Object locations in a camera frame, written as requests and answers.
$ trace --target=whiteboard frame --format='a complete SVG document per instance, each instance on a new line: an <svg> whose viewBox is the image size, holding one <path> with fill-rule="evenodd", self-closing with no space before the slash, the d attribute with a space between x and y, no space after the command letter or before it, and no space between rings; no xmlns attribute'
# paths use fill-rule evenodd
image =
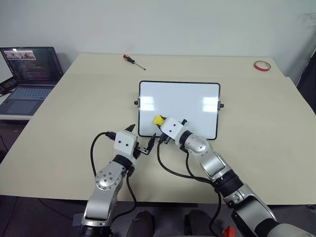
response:
<svg viewBox="0 0 316 237"><path fill-rule="evenodd" d="M217 138L217 128L218 128L218 116L219 116L219 111L220 111L220 105L221 105L221 85L220 83L217 83L217 82L195 82L195 81L162 81L162 80L142 80L139 82L139 89L138 89L138 135L140 137L151 137L150 135L141 135L140 134L140 131L139 131L139 128L140 128L140 89L141 89L141 83L142 82L163 82L163 83L183 83L183 84L188 84L188 83L191 83L191 84L217 84L219 86L219 89L218 89L218 104L217 104L217 116L216 116L216 130L215 130L215 137L214 138L206 138L207 140L215 140Z"/></svg>

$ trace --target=gray wall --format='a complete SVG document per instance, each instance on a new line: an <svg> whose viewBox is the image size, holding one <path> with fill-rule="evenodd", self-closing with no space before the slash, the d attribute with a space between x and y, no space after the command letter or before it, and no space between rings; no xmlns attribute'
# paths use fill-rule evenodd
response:
<svg viewBox="0 0 316 237"><path fill-rule="evenodd" d="M297 82L315 12L315 0L0 0L0 46L53 46L64 71L80 52L270 56Z"/></svg>

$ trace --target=roll of tape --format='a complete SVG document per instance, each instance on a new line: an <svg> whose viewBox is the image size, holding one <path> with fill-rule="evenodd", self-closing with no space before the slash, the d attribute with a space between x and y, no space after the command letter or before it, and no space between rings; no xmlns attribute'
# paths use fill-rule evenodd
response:
<svg viewBox="0 0 316 237"><path fill-rule="evenodd" d="M255 69L262 72L267 72L271 68L271 65L265 61L256 61L253 66Z"/></svg>

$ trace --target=table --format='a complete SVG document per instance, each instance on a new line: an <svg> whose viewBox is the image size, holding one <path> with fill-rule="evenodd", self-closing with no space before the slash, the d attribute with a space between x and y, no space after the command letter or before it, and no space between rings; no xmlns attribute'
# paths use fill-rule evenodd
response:
<svg viewBox="0 0 316 237"><path fill-rule="evenodd" d="M212 81L221 84L218 137L214 150L267 204L316 203L316 118L271 58L81 54L30 120L0 165L0 194L88 199L94 188L89 159L93 138L137 123L141 80ZM260 72L256 60L272 68ZM148 138L139 138L146 144ZM113 141L95 145L96 169L113 158ZM185 154L172 143L161 147L163 162L185 172ZM203 175L190 158L194 174ZM131 186L138 201L216 203L206 184L163 170L156 148L140 156ZM131 200L124 185L119 200Z"/></svg>

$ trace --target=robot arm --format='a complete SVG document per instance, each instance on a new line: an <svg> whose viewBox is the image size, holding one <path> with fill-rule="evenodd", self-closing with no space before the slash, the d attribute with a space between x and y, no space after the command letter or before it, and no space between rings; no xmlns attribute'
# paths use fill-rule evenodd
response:
<svg viewBox="0 0 316 237"><path fill-rule="evenodd" d="M83 236L113 235L110 226L113 222L117 195L123 185L123 179L132 175L136 159L141 153L148 155L154 146L154 134L147 148L141 148L137 136L132 133L131 125L118 133L106 132L114 140L114 159L95 176L94 191L87 203L81 221L80 233Z"/></svg>
<svg viewBox="0 0 316 237"><path fill-rule="evenodd" d="M163 132L161 141L170 138L181 150L196 157L215 190L223 196L229 208L233 208L232 219L245 237L310 237L313 236L295 226L279 224L267 205L244 184L227 162L215 151L207 139L191 133L174 118L158 116L154 123Z"/></svg>

